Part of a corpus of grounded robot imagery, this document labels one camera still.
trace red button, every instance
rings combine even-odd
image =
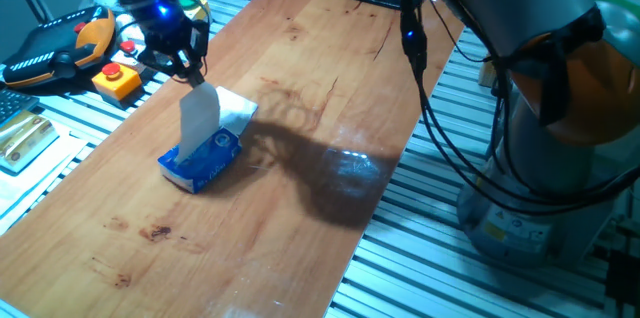
[[[136,50],[136,44],[133,41],[124,41],[120,43],[120,49],[125,53],[133,53]]]
[[[102,74],[107,77],[120,73],[120,65],[118,63],[109,63],[102,67]]]
[[[78,25],[76,25],[76,26],[73,28],[73,31],[74,31],[74,32],[76,32],[76,34],[79,34],[79,33],[80,33],[80,31],[82,30],[82,28],[84,28],[86,25],[87,25],[87,23],[85,23],[85,22],[80,22],[80,23],[78,23]]]

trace wooden table surface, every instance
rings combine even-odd
[[[453,45],[424,12],[431,89]],[[418,119],[399,13],[253,0],[207,61],[259,104],[236,162],[198,195],[161,176],[189,91],[167,82],[0,237],[1,299],[31,317],[323,315]]]

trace gold object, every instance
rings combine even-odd
[[[58,133],[46,118],[23,111],[0,127],[0,167],[20,173],[56,138]]]

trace blue led light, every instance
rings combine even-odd
[[[167,13],[169,13],[169,9],[167,9],[167,7],[165,6],[158,6],[158,10],[160,11],[160,14],[162,14],[163,16],[167,16]]]

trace blue box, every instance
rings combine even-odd
[[[195,194],[220,174],[241,150],[238,136],[220,128],[182,163],[175,163],[178,155],[178,146],[175,146],[158,158],[158,164],[162,175]]]

